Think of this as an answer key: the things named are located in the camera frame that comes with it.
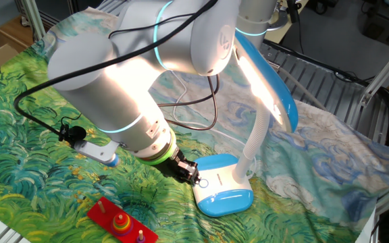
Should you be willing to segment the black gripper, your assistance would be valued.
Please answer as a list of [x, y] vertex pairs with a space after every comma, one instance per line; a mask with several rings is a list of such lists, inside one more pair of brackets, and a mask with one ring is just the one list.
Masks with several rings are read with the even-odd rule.
[[201, 181], [197, 169], [197, 163], [189, 160], [181, 160], [182, 152], [176, 149], [170, 157], [160, 163], [160, 171], [165, 177], [173, 177], [180, 183], [190, 185], [198, 184]]

